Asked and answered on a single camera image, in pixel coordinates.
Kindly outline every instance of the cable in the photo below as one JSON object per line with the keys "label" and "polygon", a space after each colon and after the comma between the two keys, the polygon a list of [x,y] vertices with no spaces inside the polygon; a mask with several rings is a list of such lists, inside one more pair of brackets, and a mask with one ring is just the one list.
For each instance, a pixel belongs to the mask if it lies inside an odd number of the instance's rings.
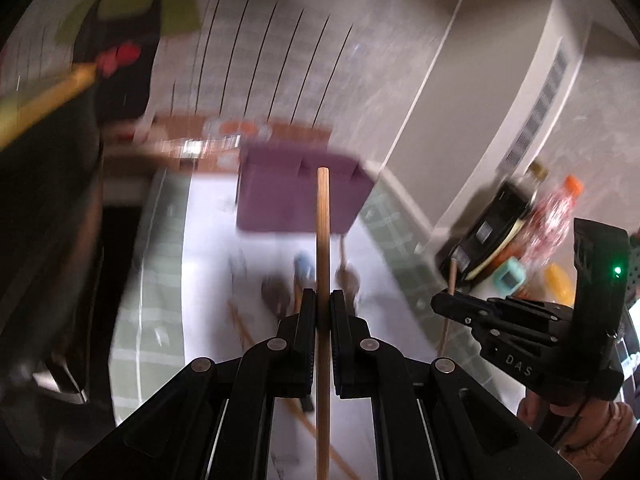
{"label": "cable", "polygon": [[566,436],[566,434],[569,432],[569,430],[575,425],[575,423],[578,421],[578,419],[580,418],[580,414],[582,413],[582,410],[584,409],[584,407],[587,405],[587,402],[589,402],[591,400],[591,396],[586,396],[584,397],[584,400],[582,401],[582,404],[580,405],[580,407],[578,408],[578,411],[575,412],[575,415],[572,416],[572,418],[569,420],[569,423],[562,428],[562,430],[559,431],[559,433],[556,435],[556,437],[551,441],[551,447],[552,448],[556,448],[556,446],[558,444],[560,444],[560,442],[562,441],[562,439]]}

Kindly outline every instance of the orange bottle cap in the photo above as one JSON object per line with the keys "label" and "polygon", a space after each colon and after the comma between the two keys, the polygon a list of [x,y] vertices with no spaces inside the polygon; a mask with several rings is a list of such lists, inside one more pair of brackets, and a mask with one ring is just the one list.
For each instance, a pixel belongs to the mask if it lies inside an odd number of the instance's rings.
{"label": "orange bottle cap", "polygon": [[584,191],[584,184],[575,175],[568,175],[564,180],[564,187],[576,198]]}

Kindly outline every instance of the vent grille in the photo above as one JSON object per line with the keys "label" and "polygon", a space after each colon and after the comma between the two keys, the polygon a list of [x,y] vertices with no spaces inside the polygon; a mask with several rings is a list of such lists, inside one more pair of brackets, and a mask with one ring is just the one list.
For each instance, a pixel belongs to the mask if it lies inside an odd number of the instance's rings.
{"label": "vent grille", "polygon": [[524,123],[524,126],[500,163],[501,170],[507,173],[513,173],[525,153],[527,153],[533,139],[536,138],[536,135],[540,131],[540,126],[542,126],[546,114],[549,112],[549,108],[551,108],[556,98],[556,94],[558,94],[558,89],[566,72],[567,64],[568,62],[564,51],[562,50],[562,46],[560,46],[529,118]]}

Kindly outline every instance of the black device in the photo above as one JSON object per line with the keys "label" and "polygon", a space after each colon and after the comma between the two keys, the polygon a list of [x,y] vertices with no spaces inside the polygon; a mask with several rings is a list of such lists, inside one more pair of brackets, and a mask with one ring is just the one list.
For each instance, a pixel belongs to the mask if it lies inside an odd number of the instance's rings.
{"label": "black device", "polygon": [[93,81],[80,66],[0,99],[15,100],[21,120],[15,131],[0,123],[0,134],[13,133],[0,146],[0,411],[4,391],[29,383],[40,362],[61,397],[84,396],[102,256]]}
{"label": "black device", "polygon": [[509,236],[513,237],[516,222],[529,213],[530,206],[530,197],[513,182],[503,182],[471,229],[450,249],[449,256],[443,259],[440,264],[442,275],[445,278],[449,275],[449,263],[455,258],[459,267],[456,275],[458,282],[472,281],[469,275],[491,257]]}
{"label": "black device", "polygon": [[[455,362],[407,359],[372,338],[366,321],[346,313],[341,290],[330,311],[336,392],[371,398],[379,479],[578,480]],[[305,289],[300,312],[280,322],[276,337],[232,361],[192,361],[63,479],[265,478],[273,399],[311,392],[315,332],[316,294]]]}
{"label": "black device", "polygon": [[[151,88],[151,71],[160,43],[162,0],[152,0],[149,8],[136,16],[104,20],[98,12],[102,0],[87,10],[74,42],[74,63],[97,63],[95,120],[135,120],[146,110]],[[114,73],[102,73],[100,55],[115,56],[121,48],[134,52],[132,61]]]}
{"label": "black device", "polygon": [[[574,232],[573,308],[512,297],[483,301],[459,292],[431,300],[436,313],[471,327],[484,359],[558,406],[613,400],[624,381],[614,343],[625,301],[628,235],[579,218]],[[547,411],[534,430],[556,446],[574,421]]]}

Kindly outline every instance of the purple stool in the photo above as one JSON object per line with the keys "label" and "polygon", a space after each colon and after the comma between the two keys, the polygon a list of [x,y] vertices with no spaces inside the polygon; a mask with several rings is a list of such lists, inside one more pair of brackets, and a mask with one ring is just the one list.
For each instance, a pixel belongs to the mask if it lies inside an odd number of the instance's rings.
{"label": "purple stool", "polygon": [[346,234],[373,189],[357,160],[290,144],[248,144],[241,149],[238,218],[242,231],[316,231],[318,168],[329,168],[331,232]]}

